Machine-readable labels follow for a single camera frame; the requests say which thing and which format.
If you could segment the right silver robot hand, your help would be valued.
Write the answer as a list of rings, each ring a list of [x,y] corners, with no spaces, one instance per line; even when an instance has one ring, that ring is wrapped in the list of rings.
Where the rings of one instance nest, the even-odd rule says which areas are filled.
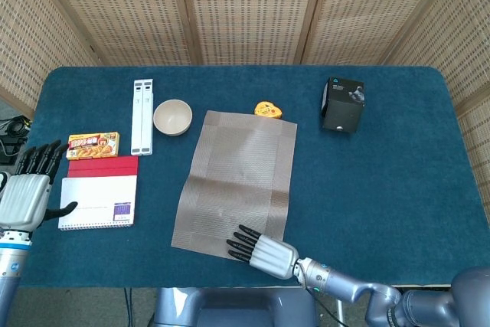
[[[277,279],[293,277],[299,259],[296,248],[242,224],[238,227],[239,230],[233,233],[234,238],[226,240],[230,256]]]

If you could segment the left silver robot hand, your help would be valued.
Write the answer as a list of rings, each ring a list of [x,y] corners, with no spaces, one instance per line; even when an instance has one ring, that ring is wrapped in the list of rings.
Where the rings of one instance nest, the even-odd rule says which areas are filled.
[[[47,203],[62,156],[68,145],[56,140],[26,149],[1,196],[1,229],[31,233],[45,221],[69,215],[78,203],[49,209]]]

